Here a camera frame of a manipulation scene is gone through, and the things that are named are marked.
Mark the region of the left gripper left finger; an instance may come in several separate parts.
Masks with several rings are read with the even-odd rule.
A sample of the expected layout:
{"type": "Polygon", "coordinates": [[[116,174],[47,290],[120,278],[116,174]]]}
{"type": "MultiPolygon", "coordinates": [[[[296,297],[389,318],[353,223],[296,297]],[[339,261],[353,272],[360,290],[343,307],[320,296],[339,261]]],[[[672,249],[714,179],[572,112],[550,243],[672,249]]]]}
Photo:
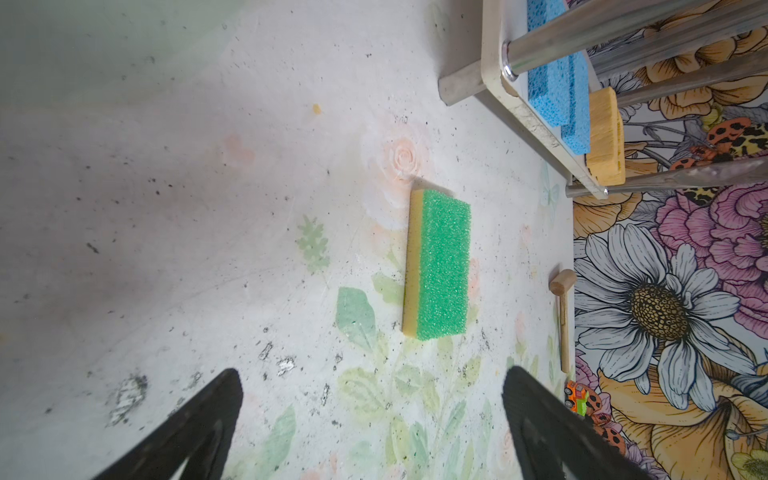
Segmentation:
{"type": "Polygon", "coordinates": [[[220,479],[243,402],[239,373],[227,368],[98,479],[220,479]]]}

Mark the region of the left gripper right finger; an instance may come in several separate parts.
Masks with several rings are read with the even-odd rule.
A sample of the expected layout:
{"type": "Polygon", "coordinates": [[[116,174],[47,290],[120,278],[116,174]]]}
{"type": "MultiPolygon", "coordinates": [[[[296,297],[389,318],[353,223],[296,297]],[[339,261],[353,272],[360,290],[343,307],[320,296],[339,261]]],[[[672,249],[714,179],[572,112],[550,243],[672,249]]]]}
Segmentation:
{"type": "Polygon", "coordinates": [[[525,369],[511,367],[503,406],[525,479],[647,479],[525,369]]]}

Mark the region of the blue sponge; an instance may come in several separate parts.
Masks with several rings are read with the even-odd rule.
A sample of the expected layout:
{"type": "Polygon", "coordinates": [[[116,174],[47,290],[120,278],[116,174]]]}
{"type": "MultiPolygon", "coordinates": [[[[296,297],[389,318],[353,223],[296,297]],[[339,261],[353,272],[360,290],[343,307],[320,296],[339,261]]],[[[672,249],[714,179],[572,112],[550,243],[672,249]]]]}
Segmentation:
{"type": "MultiPolygon", "coordinates": [[[[561,0],[528,0],[528,31],[544,26],[566,11],[566,3],[561,0]]],[[[551,127],[560,127],[568,122],[571,95],[567,57],[528,72],[528,102],[551,127]]]]}
{"type": "Polygon", "coordinates": [[[570,106],[569,118],[561,127],[561,138],[576,155],[590,151],[589,77],[584,55],[569,56],[570,106]]]}

